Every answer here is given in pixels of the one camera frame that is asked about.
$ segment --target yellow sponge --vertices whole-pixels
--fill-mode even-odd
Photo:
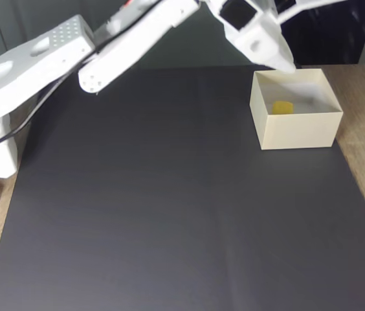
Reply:
[[[277,101],[273,103],[273,115],[290,115],[293,113],[293,104],[291,102]]]

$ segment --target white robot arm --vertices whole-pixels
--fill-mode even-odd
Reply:
[[[280,25],[303,10],[340,1],[345,0],[128,0],[95,33],[82,17],[72,17],[0,56],[0,177],[17,170],[12,136],[70,74],[78,71],[84,91],[101,91],[202,3],[251,62],[292,73],[293,56]],[[52,82],[26,121],[10,131],[8,114]]]

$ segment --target open cardboard box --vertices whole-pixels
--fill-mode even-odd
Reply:
[[[278,100],[292,102],[293,114],[273,115]],[[343,116],[321,69],[256,71],[250,108],[262,150],[330,147]]]

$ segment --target black mat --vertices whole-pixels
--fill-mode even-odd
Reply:
[[[28,141],[0,310],[365,310],[365,201],[335,144],[260,150],[251,67],[68,81]]]

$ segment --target wire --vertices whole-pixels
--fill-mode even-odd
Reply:
[[[84,56],[73,68],[71,68],[67,73],[65,73],[62,77],[57,79],[56,81],[53,81],[49,85],[53,84],[53,86],[43,95],[43,97],[39,100],[36,107],[28,114],[27,118],[17,127],[8,132],[6,135],[2,136],[0,138],[0,144],[3,141],[6,141],[7,139],[12,138],[13,136],[17,135],[23,128],[26,127],[26,125],[33,119],[33,117],[36,115],[36,113],[39,111],[39,109],[44,105],[46,100],[57,90],[63,83],[66,81],[68,77],[70,77],[74,72],[82,68],[82,65],[85,64],[92,56],[98,54],[102,49],[104,49],[107,45],[109,45],[112,41],[118,39],[123,34],[125,34],[127,31],[132,29],[139,21],[141,21],[145,16],[147,16],[159,3],[161,3],[162,0],[158,0],[153,5],[151,5],[144,13],[142,13],[136,20],[134,20],[131,24],[129,24],[127,27],[125,27],[123,30],[112,36],[111,38],[105,40],[101,44],[99,44],[95,50],[88,53],[86,56]]]

